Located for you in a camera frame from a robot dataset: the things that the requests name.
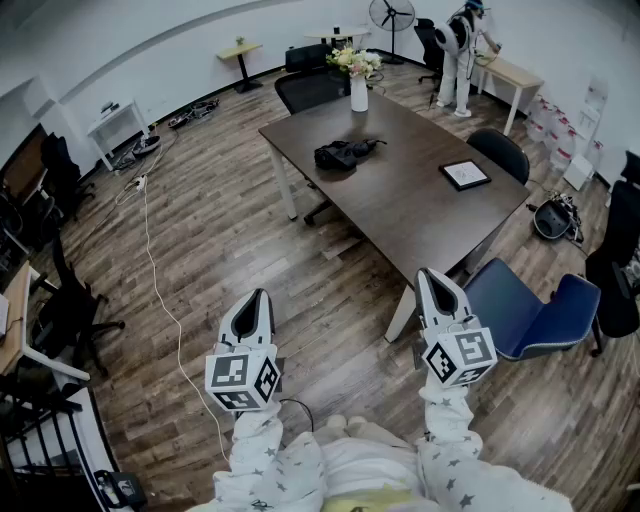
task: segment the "person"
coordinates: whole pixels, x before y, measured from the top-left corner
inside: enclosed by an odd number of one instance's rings
[[[362,417],[331,416],[280,450],[280,403],[236,422],[230,471],[191,512],[570,512],[565,496],[478,460],[468,386],[432,373],[419,395],[428,434],[415,445]]]
[[[498,46],[489,33],[484,30],[482,20],[484,17],[484,5],[482,0],[468,0],[460,16],[464,18],[463,22],[467,22],[469,25],[469,44],[468,47],[458,55],[451,55],[449,52],[444,52],[442,83],[440,84],[440,94],[438,95],[437,105],[442,108],[451,104],[457,76],[457,105],[454,114],[458,117],[471,117],[471,111],[467,109],[467,102],[469,101],[469,86],[471,84],[471,73],[475,60],[474,47],[476,45],[476,39],[479,34],[482,34],[496,55],[500,52],[500,46]]]

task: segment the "dark wooden table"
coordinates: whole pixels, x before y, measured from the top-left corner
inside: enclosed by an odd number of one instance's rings
[[[393,341],[415,309],[410,285],[421,267],[446,274],[497,229],[529,195],[511,175],[433,122],[376,93],[369,110],[350,98],[295,114],[260,129],[290,219],[295,205],[284,156],[338,207],[397,268],[409,285],[385,335]],[[316,167],[314,149],[334,140],[381,139],[349,173]],[[457,191],[440,165],[473,159],[490,183]]]

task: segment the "wooden floor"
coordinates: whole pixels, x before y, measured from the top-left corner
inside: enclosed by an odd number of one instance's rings
[[[428,110],[431,84],[418,84],[422,71],[388,66],[380,83],[386,89],[376,92],[386,90],[387,97],[463,139],[480,127],[502,129],[508,107],[487,96],[471,98],[475,115],[469,120],[435,105]],[[279,355],[287,358],[284,397],[305,402],[316,425],[332,413],[362,414],[416,439],[424,430],[417,391],[425,378],[413,370],[410,350],[417,321],[396,344],[382,337],[404,282],[369,243],[349,237],[335,212],[316,228],[286,217],[257,131],[288,115],[273,89],[278,76],[263,78],[265,87],[248,94],[221,94],[215,114],[187,125],[175,145],[174,132],[158,128],[165,148],[172,145],[147,188],[151,251],[159,290],[184,328],[184,369],[203,389],[205,355],[219,319],[240,296],[263,287],[273,299]],[[529,155],[532,179],[572,193],[550,172],[543,148],[527,140],[521,119],[512,138]],[[311,209],[320,198],[295,170],[288,173],[298,211]],[[78,223],[64,228],[63,243],[78,275],[111,299],[99,317],[127,323],[123,332],[98,341],[110,377],[101,379],[86,364],[120,467],[140,477],[151,510],[184,510],[212,498],[212,473],[225,463],[214,422],[178,370],[178,329],[154,294],[143,196],[113,211],[80,251],[130,177],[95,176],[98,197],[83,206]],[[531,182],[527,187],[529,202],[540,204],[545,192]],[[606,190],[592,182],[573,195],[589,252],[606,226]],[[569,242],[549,244],[532,235],[524,205],[487,258],[494,255],[544,300],[563,274],[584,266],[583,254]],[[34,266],[55,275],[48,255],[36,257]],[[620,510],[625,486],[639,477],[634,347],[631,338],[618,340],[594,360],[592,342],[530,361],[501,361],[473,388],[473,427],[485,440],[484,460],[566,494],[577,511]],[[285,443],[308,428],[298,407],[283,408]],[[228,447],[232,423],[225,415],[220,419]]]

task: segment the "blue chair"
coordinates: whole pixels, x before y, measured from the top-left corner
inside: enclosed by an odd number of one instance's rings
[[[491,329],[496,351],[512,361],[580,343],[591,330],[600,301],[599,288],[567,274],[544,304],[497,258],[478,272],[465,292],[471,311]]]

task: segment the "framed paper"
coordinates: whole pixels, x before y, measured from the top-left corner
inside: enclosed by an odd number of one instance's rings
[[[491,178],[482,172],[482,169],[473,160],[441,165],[439,169],[458,190],[465,190],[491,181]]]

